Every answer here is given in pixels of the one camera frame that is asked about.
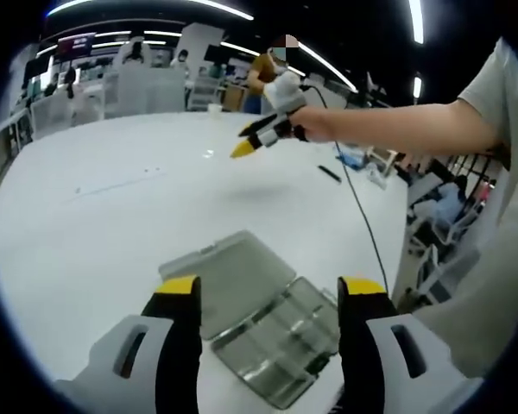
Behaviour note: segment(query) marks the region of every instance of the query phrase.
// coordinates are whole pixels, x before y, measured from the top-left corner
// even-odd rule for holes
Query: black grip
[[[294,135],[298,140],[308,142],[308,139],[305,137],[305,129],[301,125],[294,127]]]

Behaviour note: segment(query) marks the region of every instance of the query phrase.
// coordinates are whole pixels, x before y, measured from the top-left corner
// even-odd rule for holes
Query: white t-shirt sleeve
[[[503,40],[499,40],[482,70],[458,97],[474,107],[482,118],[497,128],[499,135],[510,143],[504,82],[504,48]]]

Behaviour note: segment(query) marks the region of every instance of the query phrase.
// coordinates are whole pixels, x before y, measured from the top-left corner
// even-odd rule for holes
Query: table surface
[[[335,294],[341,275],[382,283],[333,144],[284,140],[230,159],[237,133],[252,119],[132,116],[62,131],[22,150],[0,188],[0,294],[49,378],[74,377],[99,337],[140,313],[161,283],[160,264],[242,229],[319,289]],[[393,289],[407,187],[391,176],[384,191],[361,173],[350,175]],[[323,412],[341,384],[336,356],[290,411]],[[271,410],[207,345],[198,395],[208,413]]]

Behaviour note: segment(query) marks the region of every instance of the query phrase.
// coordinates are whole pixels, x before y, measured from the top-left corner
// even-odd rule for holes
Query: computer screen
[[[210,45],[207,48],[207,52],[205,52],[204,60],[222,65],[223,63],[228,63],[230,58],[226,47]]]
[[[34,78],[48,70],[48,62],[50,60],[49,55],[43,55],[40,58],[30,60],[25,66],[25,78],[24,83],[27,83],[29,79]]]
[[[94,42],[94,34],[75,37],[74,39],[65,39],[58,42],[56,49],[56,58],[60,62],[66,62],[77,58],[90,56],[92,51],[92,43]]]

